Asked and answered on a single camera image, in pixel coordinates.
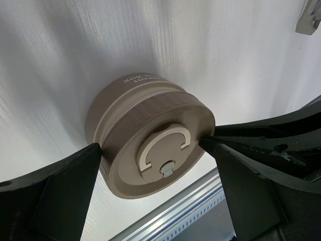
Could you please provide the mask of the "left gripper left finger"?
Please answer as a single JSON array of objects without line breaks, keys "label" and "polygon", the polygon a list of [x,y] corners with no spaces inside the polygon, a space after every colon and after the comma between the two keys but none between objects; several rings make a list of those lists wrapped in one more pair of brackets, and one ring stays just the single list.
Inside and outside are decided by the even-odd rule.
[{"label": "left gripper left finger", "polygon": [[1,182],[1,240],[80,240],[100,161],[93,143]]}]

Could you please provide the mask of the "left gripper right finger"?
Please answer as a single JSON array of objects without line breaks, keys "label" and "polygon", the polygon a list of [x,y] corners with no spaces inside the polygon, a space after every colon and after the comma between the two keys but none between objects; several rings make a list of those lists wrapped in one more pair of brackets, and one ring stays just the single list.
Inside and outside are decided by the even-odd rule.
[{"label": "left gripper right finger", "polygon": [[216,160],[235,240],[320,240],[320,179],[293,177],[214,138],[199,145]]}]

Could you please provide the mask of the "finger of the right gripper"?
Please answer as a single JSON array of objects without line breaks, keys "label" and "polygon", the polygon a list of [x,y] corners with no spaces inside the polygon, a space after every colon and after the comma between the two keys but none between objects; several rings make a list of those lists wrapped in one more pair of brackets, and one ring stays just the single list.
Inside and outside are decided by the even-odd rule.
[{"label": "finger of the right gripper", "polygon": [[216,144],[291,176],[319,181],[320,97],[281,116],[218,126],[213,135]]}]

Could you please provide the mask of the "metal tongs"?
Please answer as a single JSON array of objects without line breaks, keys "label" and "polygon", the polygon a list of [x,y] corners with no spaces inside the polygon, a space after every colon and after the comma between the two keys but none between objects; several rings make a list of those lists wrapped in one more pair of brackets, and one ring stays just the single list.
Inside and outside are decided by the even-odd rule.
[{"label": "metal tongs", "polygon": [[312,35],[320,24],[320,0],[308,0],[303,4],[300,17],[296,23],[295,32]]}]

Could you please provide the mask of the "round metal lunch box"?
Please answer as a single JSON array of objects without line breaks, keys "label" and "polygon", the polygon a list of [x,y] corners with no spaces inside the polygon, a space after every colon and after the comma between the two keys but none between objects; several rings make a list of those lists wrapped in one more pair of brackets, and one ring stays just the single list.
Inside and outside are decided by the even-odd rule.
[{"label": "round metal lunch box", "polygon": [[182,101],[168,95],[185,90],[156,74],[133,73],[108,84],[91,104],[85,121],[88,144],[103,146],[118,124],[129,123],[134,130],[178,107]]}]

